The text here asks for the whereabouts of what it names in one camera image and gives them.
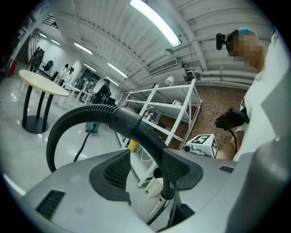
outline red object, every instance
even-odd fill
[[[10,78],[12,77],[16,65],[17,65],[17,61],[14,60],[13,63],[12,63],[12,66],[11,66],[11,68],[10,68],[10,71],[9,71],[8,77],[10,77]]]

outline ceiling light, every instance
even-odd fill
[[[110,64],[109,62],[108,62],[108,65],[110,66],[110,67],[112,67],[113,69],[115,69],[118,73],[120,73],[124,78],[128,78],[128,76],[127,75],[125,75],[124,73],[122,73],[119,69],[117,69],[116,67],[114,67],[112,64]]]
[[[169,25],[167,25],[167,23],[146,3],[141,0],[132,0],[130,5],[144,14],[145,17],[147,17],[150,21],[152,21],[152,23],[156,25],[156,27],[164,34],[164,36],[173,47],[181,44],[181,41],[169,27]]]
[[[86,66],[86,67],[88,67],[88,68],[90,68],[91,70],[93,70],[93,71],[95,71],[96,72],[96,70],[94,70],[91,66],[88,66],[87,64],[85,64],[84,63],[84,65]]]
[[[39,33],[41,36],[43,36],[44,38],[46,38],[46,35]]]
[[[57,45],[60,45],[60,43],[59,42],[56,42],[56,41],[54,41],[54,40],[51,40],[52,42],[54,42],[54,43],[56,43]]]
[[[79,47],[80,49],[86,51],[87,53],[90,53],[92,55],[92,52],[90,50],[87,50],[86,48],[84,48],[83,46],[81,45],[78,45],[77,43],[75,43],[75,46]]]
[[[112,81],[109,77],[106,77],[106,78],[109,79],[111,82],[113,82],[115,85],[118,85],[116,82]]]

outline camera lens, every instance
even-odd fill
[[[190,151],[190,146],[185,146],[184,151],[186,151],[186,152]]]

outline brick wall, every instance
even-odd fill
[[[213,87],[213,86],[198,86],[198,94],[203,100],[202,105],[196,119],[195,125],[187,140],[194,138],[198,134],[214,134],[218,149],[221,149],[227,141],[231,139],[231,134],[225,132],[222,129],[218,129],[214,125],[214,121],[225,113],[231,107],[240,109],[240,103],[244,97],[246,91],[235,88],[227,87]],[[167,116],[162,116],[160,122],[170,127],[175,123],[175,119]],[[188,124],[180,122],[177,128],[176,135],[184,138],[188,129]],[[176,139],[172,139],[169,145],[170,148],[178,149],[180,142]]]

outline tube light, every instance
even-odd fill
[[[85,64],[84,63],[84,65],[86,66],[86,67],[88,67],[88,68],[90,68],[91,70],[93,70],[93,71],[95,71],[96,72],[96,70],[94,70],[91,66],[88,66],[87,64]]]
[[[111,82],[113,82],[115,85],[118,85],[116,82],[112,81],[109,77],[106,77],[106,78],[109,79]]]
[[[90,50],[87,50],[86,48],[84,48],[83,46],[81,45],[78,45],[77,43],[75,43],[75,46],[79,47],[80,49],[86,51],[87,53],[90,53],[92,55],[92,52]]]
[[[124,78],[128,78],[128,76],[127,75],[125,75],[124,73],[122,73],[119,69],[117,69],[116,67],[114,67],[112,64],[110,64],[109,62],[108,62],[108,65],[110,66],[110,67],[112,67],[113,69],[115,69],[118,73],[120,73]]]
[[[167,23],[146,3],[141,0],[131,0],[130,5],[144,14],[156,27],[164,34],[169,43],[176,47],[181,44],[179,38],[173,32],[173,30],[167,25]]]
[[[46,38],[46,35],[39,33],[41,36],[43,36],[44,38]]]
[[[60,43],[59,42],[56,42],[56,41],[54,41],[54,40],[51,40],[52,42],[54,42],[54,43],[56,43],[57,45],[60,45]]]

